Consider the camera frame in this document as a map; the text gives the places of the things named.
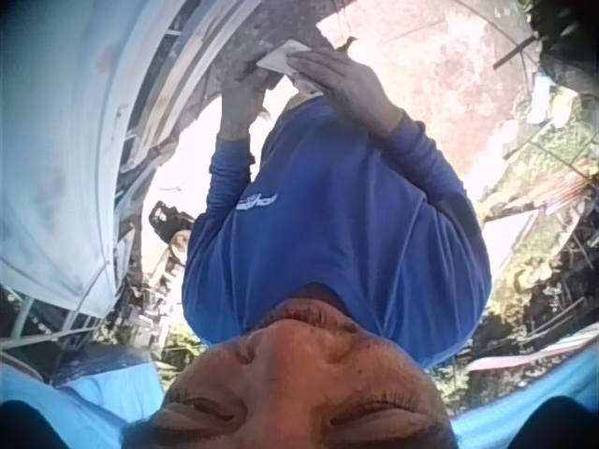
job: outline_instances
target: blue long-sleeve shirt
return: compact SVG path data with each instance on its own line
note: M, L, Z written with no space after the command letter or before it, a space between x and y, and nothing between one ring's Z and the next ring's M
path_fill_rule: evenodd
M489 296L489 260L457 175L408 117L385 142L323 99L285 114L250 182L248 140L219 140L189 240L185 318L209 343L324 284L423 367L455 354Z

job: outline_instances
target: person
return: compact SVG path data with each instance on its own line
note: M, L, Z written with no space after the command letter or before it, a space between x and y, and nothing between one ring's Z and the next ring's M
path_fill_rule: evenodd
M455 447L422 368L459 350L489 295L473 207L369 67L333 50L288 63L324 95L280 117L253 182L268 72L223 91L183 281L210 347L124 447Z

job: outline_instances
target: white tarp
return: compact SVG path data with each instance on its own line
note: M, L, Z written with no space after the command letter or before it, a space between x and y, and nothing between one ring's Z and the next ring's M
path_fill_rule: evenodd
M0 281L103 317L124 134L183 0L14 3L2 17Z

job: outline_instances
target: hand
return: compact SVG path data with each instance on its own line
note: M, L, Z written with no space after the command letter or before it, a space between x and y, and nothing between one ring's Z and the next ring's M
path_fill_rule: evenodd
M223 115L218 133L223 140L248 138L250 125L256 120L264 103L269 71L256 68L249 74L246 69L237 72L223 87Z
M287 63L323 91L335 112L380 138L388 138L404 116L374 71L340 51L300 51L290 54Z

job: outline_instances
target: mouth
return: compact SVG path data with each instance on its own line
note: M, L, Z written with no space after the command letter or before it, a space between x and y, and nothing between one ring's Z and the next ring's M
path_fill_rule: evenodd
M279 305L253 331L283 320L295 320L329 332L355 334L358 325L329 304L318 299L291 298Z

